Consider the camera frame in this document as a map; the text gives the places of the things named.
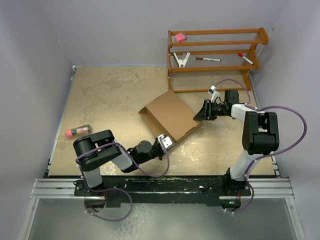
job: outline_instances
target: red marker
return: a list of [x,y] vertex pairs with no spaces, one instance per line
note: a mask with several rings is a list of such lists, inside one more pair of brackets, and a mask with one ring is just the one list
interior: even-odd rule
[[195,59],[196,60],[208,60],[208,61],[221,62],[221,59],[215,59],[215,58],[196,57]]
[[254,63],[252,61],[250,61],[248,58],[246,58],[241,52],[238,53],[238,56],[242,57],[244,60],[246,60],[248,63],[250,63],[251,65],[253,65]]

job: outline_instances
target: white clip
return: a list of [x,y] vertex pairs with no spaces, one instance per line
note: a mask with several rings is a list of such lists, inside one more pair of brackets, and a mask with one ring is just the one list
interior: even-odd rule
[[220,97],[220,93],[216,90],[217,88],[213,85],[211,88],[208,90],[208,94],[211,96],[211,102],[214,103],[215,100]]
[[183,59],[179,59],[175,52],[173,53],[173,56],[175,58],[175,61],[178,64],[179,68],[184,68],[187,64],[188,59],[189,59],[190,52],[187,52]]

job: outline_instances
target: gray floor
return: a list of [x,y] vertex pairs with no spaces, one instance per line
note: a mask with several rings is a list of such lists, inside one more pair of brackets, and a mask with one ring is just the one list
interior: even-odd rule
[[[295,240],[284,199],[255,199],[242,213],[201,204],[135,204],[121,222],[84,213],[83,199],[41,199],[30,240]],[[104,209],[117,218],[129,208]]]

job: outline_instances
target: pink bottle cap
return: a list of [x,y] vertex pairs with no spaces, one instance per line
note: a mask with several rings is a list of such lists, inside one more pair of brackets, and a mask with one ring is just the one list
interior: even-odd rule
[[65,134],[64,134],[67,138],[72,138],[73,135],[72,135],[72,131],[71,129],[68,129],[67,131],[65,131]]

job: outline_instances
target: cardboard box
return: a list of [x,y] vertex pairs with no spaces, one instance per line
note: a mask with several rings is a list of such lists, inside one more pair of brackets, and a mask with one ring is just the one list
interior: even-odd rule
[[201,127],[196,113],[172,90],[156,98],[139,111],[155,137],[166,134],[179,143]]

